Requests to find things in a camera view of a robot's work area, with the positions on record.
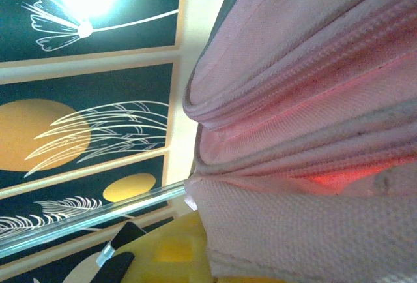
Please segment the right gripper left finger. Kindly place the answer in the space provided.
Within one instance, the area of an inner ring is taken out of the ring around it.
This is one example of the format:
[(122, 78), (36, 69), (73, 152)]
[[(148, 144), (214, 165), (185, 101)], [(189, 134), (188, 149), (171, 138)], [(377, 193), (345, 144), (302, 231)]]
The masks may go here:
[(121, 246), (95, 282), (213, 282), (207, 236), (198, 214), (187, 214)]

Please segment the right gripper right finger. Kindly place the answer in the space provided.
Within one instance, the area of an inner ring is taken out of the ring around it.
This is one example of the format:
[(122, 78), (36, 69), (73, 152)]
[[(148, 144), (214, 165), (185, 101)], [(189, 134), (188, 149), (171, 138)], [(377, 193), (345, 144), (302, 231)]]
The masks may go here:
[(262, 282), (262, 278), (257, 277), (241, 277), (241, 276), (228, 276), (228, 277), (219, 277), (218, 283), (258, 283)]

